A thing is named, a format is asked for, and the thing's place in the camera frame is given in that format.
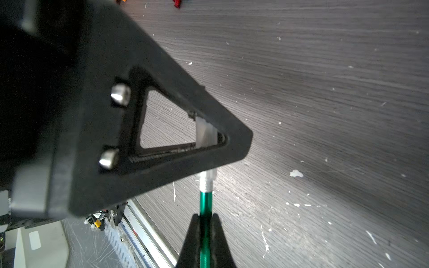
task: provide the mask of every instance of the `white paint speck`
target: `white paint speck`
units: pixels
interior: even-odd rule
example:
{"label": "white paint speck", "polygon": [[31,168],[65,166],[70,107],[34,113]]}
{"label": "white paint speck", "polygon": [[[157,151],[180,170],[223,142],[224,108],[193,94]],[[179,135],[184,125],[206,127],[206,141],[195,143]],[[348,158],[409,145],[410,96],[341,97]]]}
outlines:
{"label": "white paint speck", "polygon": [[369,237],[371,237],[372,242],[374,242],[374,244],[377,244],[377,242],[375,241],[374,236],[372,236],[372,233],[370,233],[370,232],[368,232],[368,231],[366,231],[366,233],[369,235]]}
{"label": "white paint speck", "polygon": [[176,187],[174,186],[174,182],[173,182],[173,203],[176,202]]}
{"label": "white paint speck", "polygon": [[294,169],[290,174],[289,174],[289,176],[291,176],[291,177],[303,177],[304,175],[301,173],[301,172],[299,172],[297,169]]}
{"label": "white paint speck", "polygon": [[265,243],[265,252],[267,252],[269,250],[269,245],[267,243],[267,240],[265,239],[264,230],[262,229],[262,225],[261,225],[261,232],[262,232],[262,239],[264,240],[264,243]]}

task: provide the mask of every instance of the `screw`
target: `screw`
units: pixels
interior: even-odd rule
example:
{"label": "screw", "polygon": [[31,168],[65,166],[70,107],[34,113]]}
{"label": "screw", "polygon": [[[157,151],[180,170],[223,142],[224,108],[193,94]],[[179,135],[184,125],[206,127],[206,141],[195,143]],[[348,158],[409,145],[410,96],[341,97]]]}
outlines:
{"label": "screw", "polygon": [[126,84],[116,84],[112,87],[110,96],[116,104],[127,106],[130,103],[131,89]]}
{"label": "screw", "polygon": [[108,149],[104,151],[101,155],[98,163],[105,169],[113,169],[114,166],[118,163],[119,159],[119,150],[118,149]]}

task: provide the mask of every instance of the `white plastic part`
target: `white plastic part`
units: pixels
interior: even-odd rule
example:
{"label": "white plastic part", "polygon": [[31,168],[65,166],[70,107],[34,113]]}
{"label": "white plastic part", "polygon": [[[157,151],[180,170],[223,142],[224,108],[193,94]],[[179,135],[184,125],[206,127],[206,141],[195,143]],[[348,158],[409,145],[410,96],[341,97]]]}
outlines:
{"label": "white plastic part", "polygon": [[18,237],[18,229],[13,229],[6,232],[6,245],[4,250],[10,250],[16,247],[16,238]]}
{"label": "white plastic part", "polygon": [[14,268],[65,268],[68,258],[69,246],[60,221],[18,229]]}
{"label": "white plastic part", "polygon": [[[0,192],[0,216],[6,215],[9,213],[9,192],[1,191]],[[0,232],[5,232],[7,229],[7,224],[0,225]]]}

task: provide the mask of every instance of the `black mount plate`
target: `black mount plate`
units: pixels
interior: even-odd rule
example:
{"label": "black mount plate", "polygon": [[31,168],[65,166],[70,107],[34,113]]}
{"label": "black mount plate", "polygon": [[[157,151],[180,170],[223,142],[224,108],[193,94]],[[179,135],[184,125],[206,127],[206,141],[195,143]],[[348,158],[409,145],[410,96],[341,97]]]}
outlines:
{"label": "black mount plate", "polygon": [[[44,209],[32,211],[32,217],[85,215],[247,155],[252,131],[115,4],[85,3],[78,44],[73,65],[60,76],[61,86],[53,89],[60,96],[52,109],[55,120],[45,121],[43,128],[55,131],[49,143],[53,155],[48,191]],[[131,88],[125,108],[112,104],[110,97],[118,82]],[[219,143],[199,149],[194,143],[155,149],[136,146],[151,86],[191,117],[202,117],[216,127],[222,134]],[[112,170],[98,163],[106,148],[120,152]],[[22,185],[15,183],[14,191],[24,193]],[[28,215],[32,208],[16,202],[12,210]]]}

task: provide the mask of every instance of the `black plastic bracket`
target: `black plastic bracket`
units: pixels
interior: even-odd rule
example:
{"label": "black plastic bracket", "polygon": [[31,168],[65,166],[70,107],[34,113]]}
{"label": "black plastic bracket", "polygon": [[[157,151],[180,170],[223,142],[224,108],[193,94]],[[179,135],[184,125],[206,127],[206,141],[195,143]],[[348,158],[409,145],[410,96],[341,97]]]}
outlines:
{"label": "black plastic bracket", "polygon": [[[201,251],[200,217],[192,215],[176,268],[198,268]],[[236,268],[219,215],[210,220],[210,267]]]}
{"label": "black plastic bracket", "polygon": [[[37,204],[26,200],[37,161],[19,163],[20,183],[14,181],[12,214],[60,219],[86,215],[118,204],[180,178],[243,159],[252,131],[187,74],[116,4],[88,0],[83,6],[74,57],[51,81],[43,103],[36,154],[45,167],[37,174]],[[126,107],[112,104],[112,86],[131,88]],[[145,116],[148,89],[157,91],[191,117],[204,118],[219,133],[218,144],[195,148],[194,143],[143,149],[138,139]],[[51,137],[49,150],[42,141]],[[99,159],[107,148],[119,150],[119,162],[104,170]],[[96,199],[93,193],[103,193]]]}
{"label": "black plastic bracket", "polygon": [[127,203],[118,204],[110,209],[110,215],[113,219],[113,224],[115,226],[118,226],[118,224],[122,221],[122,218],[124,217],[124,210],[127,206]]}

